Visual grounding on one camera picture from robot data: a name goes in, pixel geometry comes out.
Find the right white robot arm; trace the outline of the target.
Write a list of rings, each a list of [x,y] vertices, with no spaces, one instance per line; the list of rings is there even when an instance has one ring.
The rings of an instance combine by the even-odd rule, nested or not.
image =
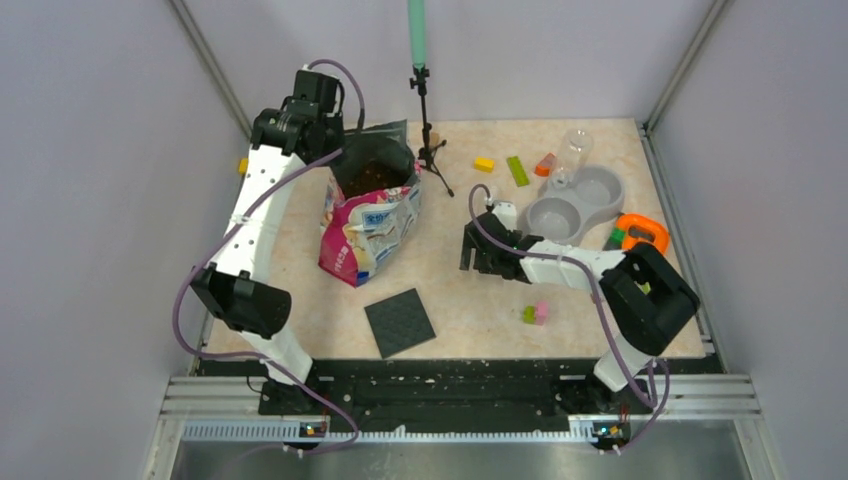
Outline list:
[[[586,385],[589,404],[612,412],[630,388],[649,396],[636,375],[659,357],[701,306],[701,299],[650,243],[628,250],[587,250],[509,229],[495,206],[465,226],[460,269],[507,281],[558,285],[589,293],[609,345]]]

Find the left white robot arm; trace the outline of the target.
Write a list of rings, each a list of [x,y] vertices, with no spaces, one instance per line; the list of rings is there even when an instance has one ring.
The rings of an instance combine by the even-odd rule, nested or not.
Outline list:
[[[319,404],[312,359],[287,321],[289,292],[270,284],[270,262],[297,176],[334,159],[344,143],[338,78],[308,68],[292,93],[253,121],[247,170],[222,247],[202,263],[191,288],[207,310],[260,355],[283,401],[297,413]]]

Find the colourful pet food bag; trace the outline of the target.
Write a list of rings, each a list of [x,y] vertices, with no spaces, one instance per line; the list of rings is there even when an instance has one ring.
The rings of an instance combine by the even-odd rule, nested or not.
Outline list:
[[[398,120],[346,135],[331,162],[318,265],[360,287],[385,267],[421,211],[421,169]]]

